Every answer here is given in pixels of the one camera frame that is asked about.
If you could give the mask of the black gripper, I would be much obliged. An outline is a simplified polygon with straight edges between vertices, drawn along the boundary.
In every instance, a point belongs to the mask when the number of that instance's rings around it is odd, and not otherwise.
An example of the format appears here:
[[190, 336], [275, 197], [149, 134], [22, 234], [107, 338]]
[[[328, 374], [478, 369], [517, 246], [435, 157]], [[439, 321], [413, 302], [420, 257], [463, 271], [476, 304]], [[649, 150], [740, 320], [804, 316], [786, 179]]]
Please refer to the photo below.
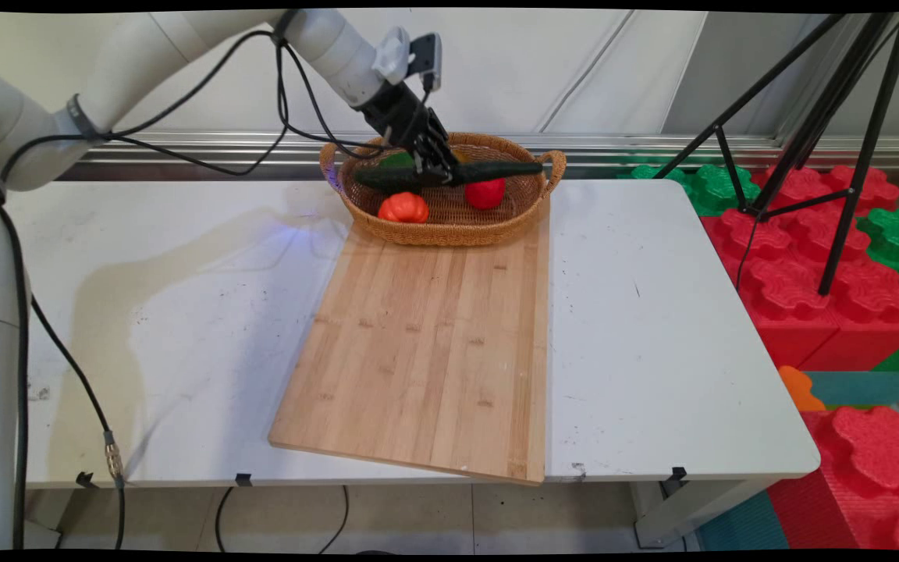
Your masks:
[[414, 182], [439, 187], [454, 180], [459, 159], [453, 155], [449, 135], [434, 110], [425, 106], [403, 83], [382, 83], [378, 92], [356, 107], [365, 122], [385, 143], [406, 150], [414, 158]]

